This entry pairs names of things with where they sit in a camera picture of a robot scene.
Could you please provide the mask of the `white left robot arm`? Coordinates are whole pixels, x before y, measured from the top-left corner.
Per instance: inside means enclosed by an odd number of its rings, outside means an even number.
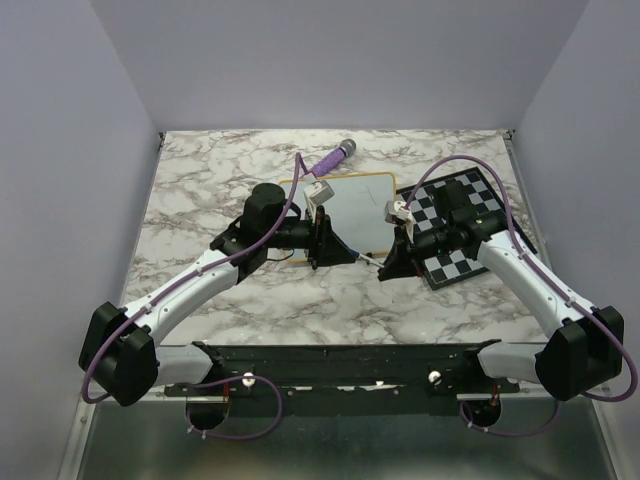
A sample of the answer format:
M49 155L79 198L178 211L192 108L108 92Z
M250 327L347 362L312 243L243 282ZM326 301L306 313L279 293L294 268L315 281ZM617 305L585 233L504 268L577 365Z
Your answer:
M182 273L124 307L110 302L99 306L79 355L84 401L94 400L91 383L121 406L136 403L159 386L189 384L201 395L214 393L222 372L212 355L198 343L163 346L172 330L208 300L253 274L271 249L302 250L314 269L354 262L352 250L334 233L323 207L334 195L329 184L313 182L303 194L305 211L294 204L293 191L272 183L256 186L242 215Z

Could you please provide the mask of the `white marker pen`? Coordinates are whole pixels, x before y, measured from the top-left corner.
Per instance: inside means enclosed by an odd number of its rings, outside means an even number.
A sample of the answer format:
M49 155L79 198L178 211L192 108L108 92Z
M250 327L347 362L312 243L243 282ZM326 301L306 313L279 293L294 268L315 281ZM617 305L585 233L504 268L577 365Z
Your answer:
M367 256L367 255L362 254L362 253L357 252L357 251L351 251L351 253L356 258L356 260L362 260L362 261L366 262L367 264L374 265L374 266L376 266L378 268L382 268L382 266L383 266L383 264L381 262L379 262L378 260L376 260L376 259L374 259L374 258L372 258L370 256Z

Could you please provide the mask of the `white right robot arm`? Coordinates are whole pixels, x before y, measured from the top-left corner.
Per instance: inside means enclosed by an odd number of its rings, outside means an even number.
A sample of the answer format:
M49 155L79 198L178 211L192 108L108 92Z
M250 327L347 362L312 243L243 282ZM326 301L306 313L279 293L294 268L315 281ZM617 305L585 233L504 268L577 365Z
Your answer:
M538 383L568 401L621 373L624 321L615 308L598 308L561 282L522 245L506 213L479 212L461 182L435 189L431 200L441 223L429 230L417 230L405 202L386 204L394 241L379 280L422 276L427 260L459 251L495 274L547 338L543 346L497 341L480 347L459 370L467 389L480 392L496 378L509 378Z

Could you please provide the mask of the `yellow framed whiteboard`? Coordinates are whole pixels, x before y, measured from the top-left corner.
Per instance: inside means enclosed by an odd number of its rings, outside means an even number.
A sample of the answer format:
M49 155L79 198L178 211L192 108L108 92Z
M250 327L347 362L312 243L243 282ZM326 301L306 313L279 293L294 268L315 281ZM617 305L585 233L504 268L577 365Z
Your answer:
M310 217L318 206L305 201L303 189L318 180L326 180L335 192L333 198L318 205L325 208L335 233L353 251L374 257L386 255L393 242L393 228L385 222L384 206L395 197L396 187L395 177L389 172L304 178L296 186L290 180L282 181L280 186L293 200L268 246L292 250L294 262L308 263Z

